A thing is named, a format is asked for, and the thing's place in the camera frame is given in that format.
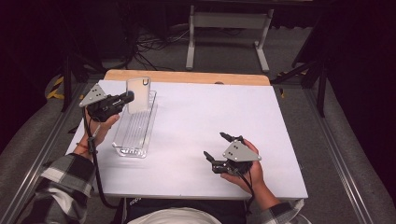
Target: flannel shirt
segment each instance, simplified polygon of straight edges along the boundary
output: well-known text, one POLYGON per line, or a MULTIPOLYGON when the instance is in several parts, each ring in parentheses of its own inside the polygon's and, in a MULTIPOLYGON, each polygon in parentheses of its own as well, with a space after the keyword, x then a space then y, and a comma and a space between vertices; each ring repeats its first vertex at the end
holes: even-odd
MULTIPOLYGON (((92 162, 74 153, 45 165, 41 173, 44 178, 35 189, 32 211, 22 223, 84 223, 94 175, 92 162)), ((280 203, 255 219, 267 224, 309 224, 299 214, 303 206, 303 200, 280 203)))

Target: clear plastic container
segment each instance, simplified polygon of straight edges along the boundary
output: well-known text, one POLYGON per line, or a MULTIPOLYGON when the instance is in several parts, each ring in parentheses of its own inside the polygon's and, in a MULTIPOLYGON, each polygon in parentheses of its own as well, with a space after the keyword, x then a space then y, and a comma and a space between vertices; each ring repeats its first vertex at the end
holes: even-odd
POLYGON ((146 158, 149 139, 157 113, 156 91, 148 95, 148 109, 129 113, 124 109, 119 120, 119 127, 113 141, 113 147, 122 157, 146 158))

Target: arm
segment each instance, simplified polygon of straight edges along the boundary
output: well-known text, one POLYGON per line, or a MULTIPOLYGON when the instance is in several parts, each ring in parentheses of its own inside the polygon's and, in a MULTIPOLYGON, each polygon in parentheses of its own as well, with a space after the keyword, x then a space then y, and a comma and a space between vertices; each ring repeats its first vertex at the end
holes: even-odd
MULTIPOLYGON (((244 140, 247 147, 259 154, 259 150, 253 146, 248 140, 244 140)), ((229 174, 221 174, 221 177, 231 183, 238 185, 241 189, 250 193, 250 189, 246 183, 238 176, 229 174)), ((304 201, 300 200, 293 203, 281 203, 279 199, 269 190, 263 179, 262 166, 258 161, 254 161, 250 172, 245 174, 246 180, 250 180, 255 193, 255 200, 262 210, 262 223, 310 223, 306 218, 299 215, 300 209, 304 205, 304 201)))
MULTIPOLYGON (((101 123, 95 144, 101 144, 108 130, 119 115, 101 123)), ((99 123, 92 121, 94 132, 99 123)), ((44 168, 44 177, 35 189, 32 211, 22 223, 83 223, 87 213, 87 199, 91 196, 95 168, 92 155, 86 148, 88 135, 85 133, 73 153, 63 156, 44 168)))

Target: hand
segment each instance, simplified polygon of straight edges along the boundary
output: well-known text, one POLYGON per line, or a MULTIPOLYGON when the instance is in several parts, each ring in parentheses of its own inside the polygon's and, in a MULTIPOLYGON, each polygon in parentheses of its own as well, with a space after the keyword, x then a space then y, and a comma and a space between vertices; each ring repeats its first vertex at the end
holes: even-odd
MULTIPOLYGON (((97 122, 91 119, 90 115, 87 113, 87 110, 85 110, 85 116, 87 118, 88 126, 90 127, 91 134, 94 134, 96 132, 96 129, 99 127, 100 128, 95 136, 94 143, 96 146, 99 146, 104 140, 105 137, 108 133, 108 130, 110 130, 111 126, 119 120, 120 115, 113 115, 110 118, 106 120, 106 122, 97 122)), ((88 147, 88 134, 87 132, 84 133, 82 136, 81 140, 79 141, 78 146, 76 146, 74 153, 79 154, 87 159, 91 159, 92 155, 88 152, 87 148, 88 147)))
MULTIPOLYGON (((259 150, 255 146, 253 146, 253 144, 251 144, 246 139, 244 139, 244 141, 248 148, 250 148, 255 153, 259 154, 259 150)), ((230 181, 231 183, 234 183, 235 185, 239 186, 247 193, 251 194, 248 185, 245 183, 245 181, 242 178, 234 175, 229 175, 227 173, 223 173, 220 176, 230 181)), ((271 190, 269 190, 265 185, 263 172, 262 172, 262 165, 260 164, 259 161, 253 162, 250 168, 250 172, 247 172, 244 175, 244 177, 247 180, 247 182, 250 182, 250 178, 251 178, 250 185, 254 190, 256 202, 259 204, 262 210, 268 209, 280 203, 280 201, 275 197, 275 195, 271 192, 271 190)))

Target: white tabletop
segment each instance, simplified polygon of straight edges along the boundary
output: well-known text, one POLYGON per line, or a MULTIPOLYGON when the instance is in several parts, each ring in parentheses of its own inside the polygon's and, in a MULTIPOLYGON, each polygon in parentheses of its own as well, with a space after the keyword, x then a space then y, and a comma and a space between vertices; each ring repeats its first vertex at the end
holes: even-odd
MULTIPOLYGON (((125 92, 124 81, 101 80, 107 94, 125 92)), ((279 199, 307 198, 285 123, 270 86, 152 82, 157 114, 145 159, 120 157, 111 146, 116 127, 98 146, 104 193, 109 196, 246 199, 247 193, 215 175, 230 145, 219 133, 243 135, 262 156, 264 180, 279 199)), ((67 153, 83 135, 82 122, 67 153)))

